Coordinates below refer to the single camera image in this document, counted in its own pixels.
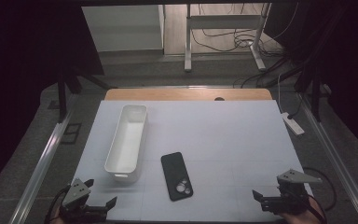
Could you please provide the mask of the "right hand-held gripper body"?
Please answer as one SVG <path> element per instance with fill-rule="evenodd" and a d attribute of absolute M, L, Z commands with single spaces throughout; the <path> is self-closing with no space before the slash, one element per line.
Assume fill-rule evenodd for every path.
<path fill-rule="evenodd" d="M 265 197 L 260 195 L 262 210 L 275 215 L 280 213 L 299 215 L 310 207 L 309 194 L 305 189 L 305 184 L 322 183 L 322 179 L 290 169 L 278 175 L 277 182 L 280 196 Z"/>

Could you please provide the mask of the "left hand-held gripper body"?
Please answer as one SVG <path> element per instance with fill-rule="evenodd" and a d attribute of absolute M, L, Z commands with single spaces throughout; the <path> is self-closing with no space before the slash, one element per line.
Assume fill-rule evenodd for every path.
<path fill-rule="evenodd" d="M 60 216 L 65 224 L 99 223 L 106 221 L 106 212 L 102 207 L 88 206 L 86 201 L 90 196 L 90 188 L 76 178 L 59 207 Z"/>

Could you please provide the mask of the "white plastic storage bin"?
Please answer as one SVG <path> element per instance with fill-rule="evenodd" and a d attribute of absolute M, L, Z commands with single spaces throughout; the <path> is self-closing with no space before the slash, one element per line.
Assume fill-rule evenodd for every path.
<path fill-rule="evenodd" d="M 141 174 L 146 137 L 147 107 L 124 105 L 104 169 L 115 181 L 136 182 Z"/>

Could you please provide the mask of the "person's left hand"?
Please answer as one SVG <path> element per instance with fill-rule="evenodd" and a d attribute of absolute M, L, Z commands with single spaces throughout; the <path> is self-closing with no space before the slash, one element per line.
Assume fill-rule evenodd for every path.
<path fill-rule="evenodd" d="M 48 224 L 65 224 L 60 216 L 60 209 L 57 208 Z"/>

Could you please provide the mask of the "person's right hand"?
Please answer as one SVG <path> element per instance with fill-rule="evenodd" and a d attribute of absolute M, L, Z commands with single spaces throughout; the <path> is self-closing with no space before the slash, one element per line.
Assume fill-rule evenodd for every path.
<path fill-rule="evenodd" d="M 317 211 L 319 215 L 324 217 L 324 212 L 319 204 L 313 198 L 309 198 L 309 201 L 310 206 Z M 280 213 L 279 216 L 285 219 L 288 224 L 322 224 L 322 222 L 309 210 L 296 216 L 286 213 Z"/>

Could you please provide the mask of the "black floor socket plate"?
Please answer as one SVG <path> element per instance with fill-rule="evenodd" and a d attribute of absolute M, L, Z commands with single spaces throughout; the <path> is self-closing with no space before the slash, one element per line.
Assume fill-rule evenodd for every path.
<path fill-rule="evenodd" d="M 74 145 L 80 134 L 81 123 L 69 123 L 62 135 L 61 143 L 63 145 Z"/>

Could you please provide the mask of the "white table cover sheet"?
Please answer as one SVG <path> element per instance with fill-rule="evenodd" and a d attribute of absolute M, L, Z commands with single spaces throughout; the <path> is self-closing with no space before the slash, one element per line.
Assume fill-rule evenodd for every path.
<path fill-rule="evenodd" d="M 89 203 L 117 198 L 114 221 L 268 222 L 254 199 L 278 194 L 278 175 L 301 170 L 281 113 L 273 100 L 146 101 L 146 139 L 140 178 L 121 184 L 104 169 L 125 102 L 103 101 L 76 169 L 92 179 Z M 169 198 L 160 159 L 182 154 L 194 193 Z"/>

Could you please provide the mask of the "white power strip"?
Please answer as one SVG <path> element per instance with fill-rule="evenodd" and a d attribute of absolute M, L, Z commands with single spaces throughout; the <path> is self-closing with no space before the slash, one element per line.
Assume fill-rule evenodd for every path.
<path fill-rule="evenodd" d="M 298 123 L 294 119 L 289 118 L 289 114 L 287 112 L 282 113 L 282 119 L 286 126 L 295 134 L 301 135 L 304 134 L 305 131 L 298 125 Z"/>

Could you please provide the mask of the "black metal stand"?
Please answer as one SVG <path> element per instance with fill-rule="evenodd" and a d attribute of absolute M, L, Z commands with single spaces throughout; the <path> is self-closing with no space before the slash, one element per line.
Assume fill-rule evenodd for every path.
<path fill-rule="evenodd" d="M 310 111 L 313 117 L 320 122 L 321 75 L 315 63 L 306 62 L 304 63 L 301 75 L 296 81 L 295 90 L 305 93 L 309 86 L 311 86 Z"/>
<path fill-rule="evenodd" d="M 57 75 L 58 78 L 58 95 L 59 95 L 59 110 L 60 115 L 58 122 L 62 123 L 68 114 L 67 109 L 67 99 L 66 99 L 66 89 L 69 89 L 71 93 L 79 94 L 82 91 L 82 86 L 79 81 L 79 77 L 85 78 L 87 81 L 101 87 L 104 90 L 115 89 L 116 86 L 109 85 L 95 76 L 87 74 L 77 67 L 62 67 Z"/>

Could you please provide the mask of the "black curtain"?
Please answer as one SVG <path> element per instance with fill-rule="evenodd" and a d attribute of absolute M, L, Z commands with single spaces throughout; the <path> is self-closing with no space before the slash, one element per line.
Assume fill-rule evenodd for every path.
<path fill-rule="evenodd" d="M 83 8 L 65 0 L 0 0 L 0 173 L 59 75 L 101 75 Z"/>
<path fill-rule="evenodd" d="M 327 85 L 329 104 L 358 139 L 358 0 L 274 0 L 268 28 L 303 63 L 295 89 Z"/>

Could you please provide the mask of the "white cabinet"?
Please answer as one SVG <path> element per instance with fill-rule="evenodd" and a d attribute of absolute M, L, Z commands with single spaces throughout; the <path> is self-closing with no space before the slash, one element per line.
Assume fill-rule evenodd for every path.
<path fill-rule="evenodd" d="M 162 5 L 82 7 L 99 52 L 163 49 Z"/>

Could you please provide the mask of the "aluminium frame rail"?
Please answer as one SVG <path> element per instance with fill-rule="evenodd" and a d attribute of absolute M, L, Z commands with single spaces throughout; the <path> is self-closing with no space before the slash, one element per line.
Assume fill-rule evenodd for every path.
<path fill-rule="evenodd" d="M 54 130 L 48 139 L 48 142 L 39 158 L 37 165 L 34 168 L 28 184 L 22 193 L 21 198 L 8 224 L 24 224 L 26 218 L 28 217 L 35 197 L 41 188 L 58 145 L 62 140 L 63 133 L 69 123 L 70 118 L 73 115 L 74 106 L 76 105 L 78 97 L 78 94 L 71 94 L 67 100 L 67 113 L 63 117 L 62 121 L 55 125 Z"/>
<path fill-rule="evenodd" d="M 358 214 L 358 185 L 355 179 L 350 174 L 347 166 L 344 164 L 344 161 L 339 156 L 337 149 L 331 138 L 328 136 L 323 124 L 313 116 L 310 108 L 310 101 L 307 98 L 302 97 L 300 94 L 298 97 L 302 100 L 302 108 L 310 121 L 312 128 L 322 143 L 326 156 L 332 163 L 341 184 L 349 195 L 351 203 Z"/>

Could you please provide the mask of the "white desk frame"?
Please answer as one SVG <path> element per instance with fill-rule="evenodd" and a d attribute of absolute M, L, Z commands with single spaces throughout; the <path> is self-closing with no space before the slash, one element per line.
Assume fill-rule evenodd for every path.
<path fill-rule="evenodd" d="M 266 3 L 259 15 L 190 15 L 190 5 L 186 6 L 186 49 L 185 49 L 185 71 L 191 71 L 191 31 L 193 29 L 253 29 L 255 38 L 249 41 L 249 49 L 255 59 L 259 71 L 267 68 L 261 59 L 259 52 L 259 41 L 263 33 L 265 22 L 269 13 L 270 3 Z"/>

